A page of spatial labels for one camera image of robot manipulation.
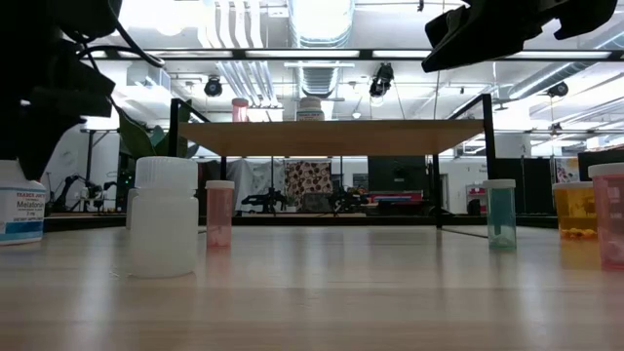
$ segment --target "wooden shelf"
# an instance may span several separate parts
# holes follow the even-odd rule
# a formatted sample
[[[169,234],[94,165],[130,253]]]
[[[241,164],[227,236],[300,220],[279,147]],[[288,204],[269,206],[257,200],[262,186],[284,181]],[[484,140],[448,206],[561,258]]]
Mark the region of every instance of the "wooden shelf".
[[[179,124],[220,156],[432,155],[482,132],[480,120]]]

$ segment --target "pink cup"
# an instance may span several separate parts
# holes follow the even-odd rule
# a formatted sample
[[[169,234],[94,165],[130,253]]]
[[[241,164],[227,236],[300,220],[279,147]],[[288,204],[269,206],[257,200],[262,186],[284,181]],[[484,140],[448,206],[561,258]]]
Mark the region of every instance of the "pink cup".
[[[232,244],[234,182],[209,180],[206,182],[206,189],[208,247],[229,247]]]
[[[250,102],[246,98],[236,97],[232,99],[232,122],[249,122],[247,109]]]
[[[624,163],[589,168],[603,268],[624,269]]]

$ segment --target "fluorescent light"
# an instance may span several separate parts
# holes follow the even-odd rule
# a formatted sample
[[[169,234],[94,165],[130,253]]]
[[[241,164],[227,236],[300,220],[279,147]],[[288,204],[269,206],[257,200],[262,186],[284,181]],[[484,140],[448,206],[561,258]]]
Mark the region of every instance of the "fluorescent light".
[[[284,62],[285,68],[353,68],[355,63],[344,62]]]
[[[429,50],[375,50],[376,59],[424,59],[431,54]]]
[[[486,147],[482,146],[482,147],[474,149],[472,151],[466,151],[466,153],[469,154],[469,155],[475,155],[477,152],[483,151],[485,149],[486,149]]]
[[[249,50],[245,52],[249,59],[263,58],[342,58],[353,59],[360,56],[359,50]]]
[[[232,52],[229,50],[148,50],[148,54],[162,59],[172,58],[223,58],[231,59]]]
[[[607,51],[522,51],[508,59],[606,59]]]

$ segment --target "patterned fabric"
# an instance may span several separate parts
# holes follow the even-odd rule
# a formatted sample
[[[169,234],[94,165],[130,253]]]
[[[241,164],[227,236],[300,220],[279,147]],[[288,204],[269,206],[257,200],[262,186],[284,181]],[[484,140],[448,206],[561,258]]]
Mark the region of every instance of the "patterned fabric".
[[[332,193],[332,164],[330,162],[287,162],[286,189],[287,195],[294,198],[297,210],[301,210],[304,194]]]

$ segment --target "white container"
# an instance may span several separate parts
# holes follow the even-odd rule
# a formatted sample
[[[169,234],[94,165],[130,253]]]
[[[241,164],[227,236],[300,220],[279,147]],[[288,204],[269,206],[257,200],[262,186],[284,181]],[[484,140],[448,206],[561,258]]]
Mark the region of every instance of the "white container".
[[[130,229],[130,218],[133,216],[133,200],[138,195],[138,189],[128,190],[128,205],[126,206],[126,229]]]
[[[23,176],[18,161],[0,160],[0,245],[43,237],[46,187]]]
[[[190,273],[197,259],[197,164],[174,157],[136,162],[130,273],[166,278]]]
[[[325,121],[325,113],[318,97],[303,97],[296,111],[297,121]]]

